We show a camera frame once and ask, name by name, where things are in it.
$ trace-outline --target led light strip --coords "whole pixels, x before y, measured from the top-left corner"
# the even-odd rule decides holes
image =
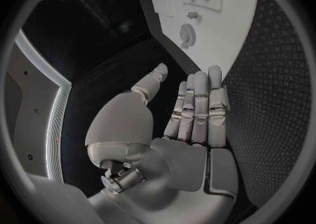
[[[50,180],[63,182],[61,167],[61,133],[67,100],[71,90],[71,82],[62,76],[40,55],[22,30],[19,31],[15,42],[28,60],[47,78],[59,86],[46,129],[45,162],[47,177]]]

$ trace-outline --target perforated floor mat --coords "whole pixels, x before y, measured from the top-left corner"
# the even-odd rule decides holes
[[[247,195],[263,205],[293,168],[310,114],[310,82],[300,40],[274,0],[258,0],[253,23],[224,83],[227,136]]]

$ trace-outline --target dark textured floor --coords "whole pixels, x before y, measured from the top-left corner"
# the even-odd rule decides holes
[[[149,38],[106,59],[73,84],[62,131],[66,183],[80,188],[88,197],[102,189],[102,172],[93,166],[84,145],[89,126],[102,106],[129,90],[161,62],[168,66],[168,77],[148,105],[154,117],[153,136],[160,137],[173,110],[179,83],[186,79],[186,74],[155,39]]]

